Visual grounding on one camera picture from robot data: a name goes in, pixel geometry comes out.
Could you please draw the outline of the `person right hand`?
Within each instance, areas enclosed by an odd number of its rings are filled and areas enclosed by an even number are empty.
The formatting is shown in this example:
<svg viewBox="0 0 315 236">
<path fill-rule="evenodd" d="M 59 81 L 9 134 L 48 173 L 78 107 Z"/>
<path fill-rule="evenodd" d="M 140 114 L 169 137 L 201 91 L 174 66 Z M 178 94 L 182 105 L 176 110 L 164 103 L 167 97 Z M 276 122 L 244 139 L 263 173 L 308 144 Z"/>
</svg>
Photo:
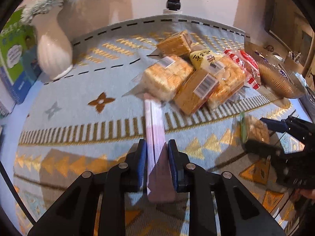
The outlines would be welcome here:
<svg viewBox="0 0 315 236">
<path fill-rule="evenodd" d="M 298 190 L 299 194 L 302 196 L 308 198 L 308 199 L 315 199 L 315 189 L 313 190 L 307 190 L 307 189 L 299 189 Z"/>
</svg>

